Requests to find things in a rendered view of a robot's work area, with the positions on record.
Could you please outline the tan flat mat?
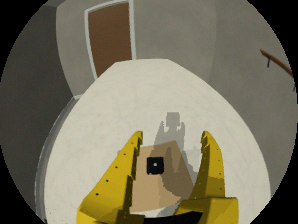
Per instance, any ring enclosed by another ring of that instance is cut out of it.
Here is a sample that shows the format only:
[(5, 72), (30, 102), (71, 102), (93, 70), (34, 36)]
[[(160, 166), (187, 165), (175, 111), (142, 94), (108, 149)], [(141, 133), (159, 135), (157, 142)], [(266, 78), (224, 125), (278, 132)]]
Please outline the tan flat mat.
[[(164, 172), (148, 175), (147, 157), (163, 157)], [(186, 200), (194, 188), (187, 166), (176, 140), (140, 148), (133, 181), (132, 212), (144, 212), (168, 207)]]

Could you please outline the black die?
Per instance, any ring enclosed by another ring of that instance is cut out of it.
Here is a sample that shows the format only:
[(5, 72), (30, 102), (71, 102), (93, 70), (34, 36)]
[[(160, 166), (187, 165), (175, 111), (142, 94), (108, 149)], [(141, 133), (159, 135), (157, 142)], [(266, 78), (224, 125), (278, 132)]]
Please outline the black die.
[(163, 157), (147, 157), (146, 172), (148, 175), (158, 175), (164, 172)]

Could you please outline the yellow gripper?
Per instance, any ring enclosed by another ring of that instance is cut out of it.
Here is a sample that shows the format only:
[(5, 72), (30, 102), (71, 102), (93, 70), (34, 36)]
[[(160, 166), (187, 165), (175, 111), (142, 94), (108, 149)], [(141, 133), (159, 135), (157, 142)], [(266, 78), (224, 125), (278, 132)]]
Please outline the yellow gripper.
[(142, 142), (143, 132), (136, 131), (83, 199), (76, 224), (238, 224), (238, 199), (225, 197), (221, 149), (208, 131), (202, 133), (201, 164), (188, 200), (182, 200), (172, 216), (130, 214)]

